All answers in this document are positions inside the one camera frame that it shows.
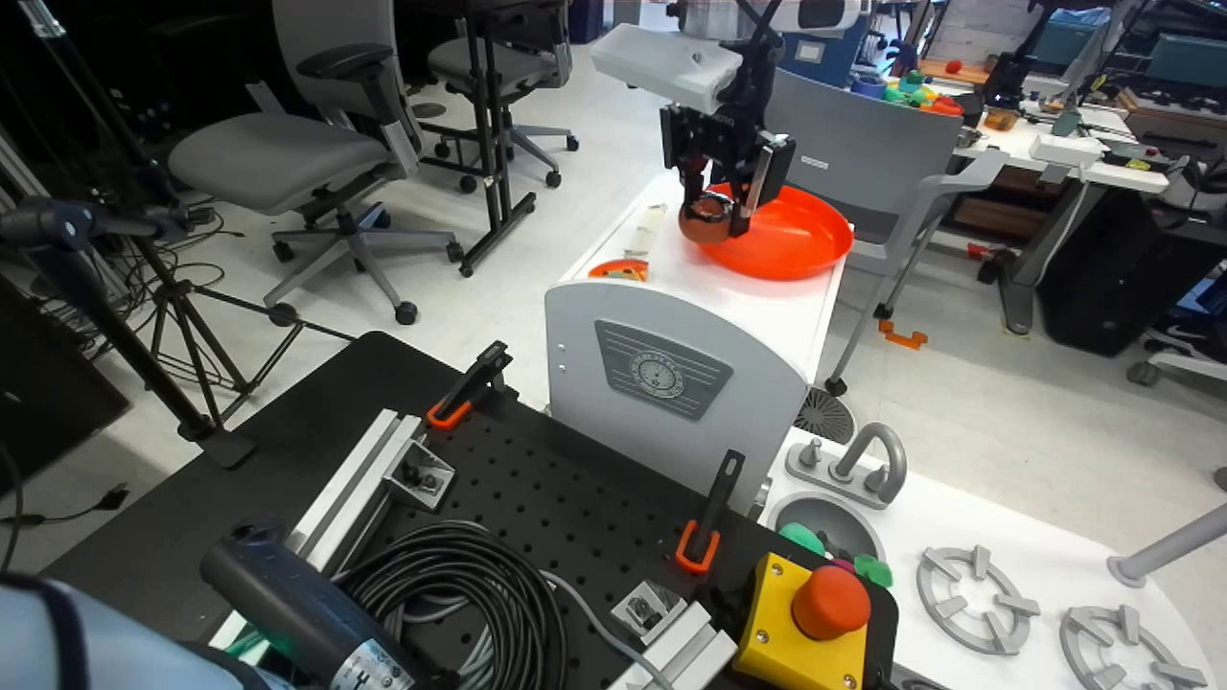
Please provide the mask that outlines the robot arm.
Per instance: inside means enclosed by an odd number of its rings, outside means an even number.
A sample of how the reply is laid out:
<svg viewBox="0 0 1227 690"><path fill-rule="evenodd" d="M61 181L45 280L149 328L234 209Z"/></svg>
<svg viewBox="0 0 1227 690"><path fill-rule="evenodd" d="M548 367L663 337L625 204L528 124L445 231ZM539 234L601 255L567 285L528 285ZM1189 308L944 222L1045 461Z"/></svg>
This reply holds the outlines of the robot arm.
<svg viewBox="0 0 1227 690"><path fill-rule="evenodd" d="M786 183L797 144L767 127L780 3L735 0L751 32L732 43L621 22L589 48L607 77L663 100L658 145L681 183L677 231L691 242L749 234Z"/></svg>

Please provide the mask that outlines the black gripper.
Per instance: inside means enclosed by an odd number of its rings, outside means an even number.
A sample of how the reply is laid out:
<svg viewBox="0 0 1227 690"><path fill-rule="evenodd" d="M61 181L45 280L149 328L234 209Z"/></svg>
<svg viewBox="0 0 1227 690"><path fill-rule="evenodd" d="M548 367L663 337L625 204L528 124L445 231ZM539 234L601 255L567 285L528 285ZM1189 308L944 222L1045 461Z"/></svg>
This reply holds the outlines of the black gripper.
<svg viewBox="0 0 1227 690"><path fill-rule="evenodd" d="M658 113L663 167L677 172L681 214L702 214L707 169L732 188L728 237L749 234L760 197L786 183L797 144L762 124L769 77L732 82L713 117L667 104Z"/></svg>

